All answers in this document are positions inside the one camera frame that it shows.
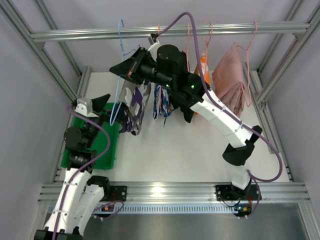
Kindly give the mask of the purple camouflage trousers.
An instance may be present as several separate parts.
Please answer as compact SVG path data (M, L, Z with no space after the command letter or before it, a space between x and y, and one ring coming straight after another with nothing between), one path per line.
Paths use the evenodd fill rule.
M142 84L134 84L127 80L124 81L119 95L124 113L121 122L121 133L128 132L134 136L140 134L151 89L150 82L144 81Z

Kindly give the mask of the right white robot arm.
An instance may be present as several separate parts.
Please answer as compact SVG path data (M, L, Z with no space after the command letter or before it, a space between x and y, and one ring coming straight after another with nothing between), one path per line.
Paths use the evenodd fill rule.
M231 174L230 193L238 199L249 195L252 178L245 163L252 155L262 128L243 124L199 75L189 72L186 53L171 44L160 46L155 55L151 49L140 47L109 71L133 84L147 80L164 87L169 91L173 106L183 112L187 122L197 113L213 124L229 141L222 157Z

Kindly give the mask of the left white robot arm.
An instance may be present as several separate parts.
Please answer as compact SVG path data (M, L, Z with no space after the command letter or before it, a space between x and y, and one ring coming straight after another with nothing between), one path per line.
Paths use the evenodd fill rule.
M34 239L83 239L96 205L110 193L108 177L93 175L96 161L107 151L98 154L91 149L98 133L102 132L107 140L110 139L103 128L106 117L102 115L109 98L109 94L94 99L82 97L67 107L70 114L85 121L85 124L83 127L71 126L64 132L68 165L62 188L48 221L35 232Z

